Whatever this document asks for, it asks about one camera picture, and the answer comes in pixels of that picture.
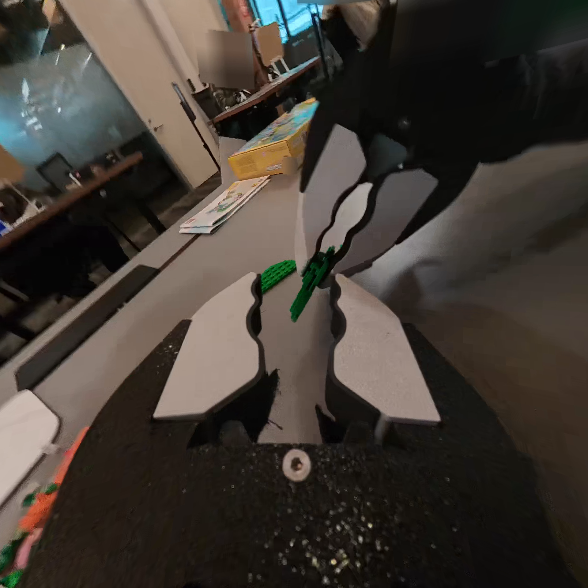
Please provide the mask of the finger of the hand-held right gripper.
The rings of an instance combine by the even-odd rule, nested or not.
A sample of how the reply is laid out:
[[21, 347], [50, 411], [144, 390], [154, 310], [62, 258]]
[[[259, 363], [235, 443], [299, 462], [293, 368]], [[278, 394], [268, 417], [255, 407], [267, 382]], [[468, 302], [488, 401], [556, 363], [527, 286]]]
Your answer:
[[353, 275], [386, 254], [437, 187], [438, 180], [422, 169], [389, 175], [376, 194], [375, 208], [364, 228], [351, 239], [334, 273]]
[[366, 211], [372, 184], [360, 182], [366, 168], [357, 135], [335, 124], [305, 187], [295, 225], [295, 262], [302, 276], [317, 252], [338, 250]]

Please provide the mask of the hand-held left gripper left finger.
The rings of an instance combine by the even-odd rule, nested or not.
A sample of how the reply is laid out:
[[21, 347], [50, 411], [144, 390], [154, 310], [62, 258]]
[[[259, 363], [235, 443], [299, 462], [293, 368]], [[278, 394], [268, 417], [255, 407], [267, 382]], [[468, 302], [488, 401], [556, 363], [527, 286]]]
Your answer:
[[191, 317], [154, 420], [206, 420], [261, 381], [261, 281], [247, 273]]

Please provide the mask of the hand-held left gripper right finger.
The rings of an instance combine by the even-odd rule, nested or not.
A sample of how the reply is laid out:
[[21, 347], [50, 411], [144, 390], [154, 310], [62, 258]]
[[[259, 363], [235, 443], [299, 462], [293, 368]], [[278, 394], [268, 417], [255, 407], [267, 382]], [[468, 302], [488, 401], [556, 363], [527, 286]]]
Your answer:
[[393, 426], [437, 428], [442, 417], [400, 319], [377, 297], [337, 274], [325, 404], [341, 437], [383, 442]]

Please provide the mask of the green lego plate assembly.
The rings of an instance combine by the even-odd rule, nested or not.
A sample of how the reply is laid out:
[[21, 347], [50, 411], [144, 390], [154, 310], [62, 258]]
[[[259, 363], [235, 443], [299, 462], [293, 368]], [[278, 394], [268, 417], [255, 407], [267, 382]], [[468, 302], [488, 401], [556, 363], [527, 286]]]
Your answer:
[[331, 269], [331, 260], [336, 252], [334, 246], [329, 246], [326, 252], [317, 252], [305, 267], [302, 274], [302, 285], [290, 306], [290, 319], [297, 322], [307, 303], [312, 298], [314, 290], [322, 283]]

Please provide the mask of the person's right forearm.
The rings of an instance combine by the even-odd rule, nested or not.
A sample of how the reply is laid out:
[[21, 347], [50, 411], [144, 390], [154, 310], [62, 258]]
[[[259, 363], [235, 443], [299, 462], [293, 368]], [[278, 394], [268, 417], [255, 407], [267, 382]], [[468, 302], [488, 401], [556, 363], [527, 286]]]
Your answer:
[[479, 160], [587, 141], [587, 39], [488, 62]]

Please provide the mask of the yellow lego set box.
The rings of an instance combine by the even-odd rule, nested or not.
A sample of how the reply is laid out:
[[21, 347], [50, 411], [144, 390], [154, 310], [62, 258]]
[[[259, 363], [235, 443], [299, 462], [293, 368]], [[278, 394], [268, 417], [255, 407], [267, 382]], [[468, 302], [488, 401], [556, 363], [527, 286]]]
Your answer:
[[315, 98], [295, 105], [232, 154], [228, 164], [236, 179], [295, 174], [302, 165], [318, 105]]

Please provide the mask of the green half-round lego plate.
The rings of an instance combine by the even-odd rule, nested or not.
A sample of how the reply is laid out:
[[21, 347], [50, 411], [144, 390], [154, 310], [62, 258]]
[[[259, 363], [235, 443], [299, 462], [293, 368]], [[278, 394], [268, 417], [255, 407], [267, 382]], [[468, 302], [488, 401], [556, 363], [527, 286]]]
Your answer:
[[296, 272], [296, 262], [285, 260], [269, 266], [261, 274], [261, 291], [266, 293]]

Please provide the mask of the lego instruction booklet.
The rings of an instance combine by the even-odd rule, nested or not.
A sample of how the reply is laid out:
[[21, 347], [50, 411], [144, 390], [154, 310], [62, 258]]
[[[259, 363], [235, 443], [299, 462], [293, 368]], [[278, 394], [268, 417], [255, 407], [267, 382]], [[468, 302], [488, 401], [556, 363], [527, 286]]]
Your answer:
[[179, 228], [180, 234], [209, 235], [215, 233], [254, 195], [270, 181], [270, 176], [233, 182], [208, 206], [188, 218]]

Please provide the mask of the pile of mixed lego pieces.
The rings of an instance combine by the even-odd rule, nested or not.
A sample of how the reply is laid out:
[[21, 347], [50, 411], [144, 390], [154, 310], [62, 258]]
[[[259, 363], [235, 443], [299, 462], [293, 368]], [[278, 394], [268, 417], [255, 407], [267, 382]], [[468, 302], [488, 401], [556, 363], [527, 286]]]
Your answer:
[[1, 548], [1, 587], [16, 587], [29, 563], [54, 508], [58, 492], [89, 426], [82, 428], [64, 452], [53, 477], [45, 486], [38, 486], [22, 501], [25, 509], [14, 533]]

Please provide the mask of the black tripod stand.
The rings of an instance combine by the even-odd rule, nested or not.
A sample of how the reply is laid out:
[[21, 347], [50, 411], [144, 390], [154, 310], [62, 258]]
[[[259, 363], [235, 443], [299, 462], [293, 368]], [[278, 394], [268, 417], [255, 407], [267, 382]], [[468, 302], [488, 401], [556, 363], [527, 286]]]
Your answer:
[[183, 94], [182, 90], [180, 89], [180, 86], [176, 83], [176, 82], [172, 82], [171, 83], [172, 89], [174, 90], [174, 92], [176, 93], [176, 95], [178, 96], [179, 99], [179, 103], [180, 106], [182, 107], [184, 113], [186, 114], [190, 124], [192, 125], [192, 127], [194, 128], [195, 132], [197, 133], [203, 148], [205, 149], [205, 151], [207, 152], [207, 154], [209, 155], [210, 159], [212, 160], [213, 164], [216, 166], [218, 173], [221, 172], [221, 167], [217, 161], [217, 158], [215, 158], [213, 152], [211, 151], [209, 145], [207, 144], [207, 142], [205, 141], [201, 131], [198, 129], [197, 124], [196, 124], [196, 114], [193, 111], [193, 109], [191, 108], [191, 106], [189, 105], [185, 95]]

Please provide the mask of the white stand base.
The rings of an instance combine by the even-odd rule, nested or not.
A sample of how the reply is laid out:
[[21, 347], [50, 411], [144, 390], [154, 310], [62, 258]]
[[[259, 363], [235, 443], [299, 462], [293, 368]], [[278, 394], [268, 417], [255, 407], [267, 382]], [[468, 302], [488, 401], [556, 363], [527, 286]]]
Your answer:
[[48, 454], [60, 426], [59, 416], [30, 390], [1, 406], [1, 506]]

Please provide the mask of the white door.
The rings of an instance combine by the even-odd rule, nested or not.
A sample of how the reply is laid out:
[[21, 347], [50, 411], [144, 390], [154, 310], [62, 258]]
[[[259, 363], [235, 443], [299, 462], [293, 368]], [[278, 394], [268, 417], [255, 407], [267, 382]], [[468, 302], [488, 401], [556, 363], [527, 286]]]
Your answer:
[[190, 187], [215, 173], [172, 83], [174, 67], [140, 1], [61, 1], [67, 14]]

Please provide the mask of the background wooden desk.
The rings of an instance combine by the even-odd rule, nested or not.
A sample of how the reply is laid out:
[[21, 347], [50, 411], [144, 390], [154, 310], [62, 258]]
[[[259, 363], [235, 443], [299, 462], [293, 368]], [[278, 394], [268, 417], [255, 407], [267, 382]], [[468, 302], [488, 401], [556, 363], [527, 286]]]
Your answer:
[[81, 186], [60, 194], [47, 209], [2, 236], [1, 271], [22, 269], [30, 259], [50, 253], [70, 236], [71, 228], [66, 224], [66, 217], [71, 210], [97, 199], [99, 191], [107, 184], [125, 179], [144, 161], [141, 151], [131, 153]]

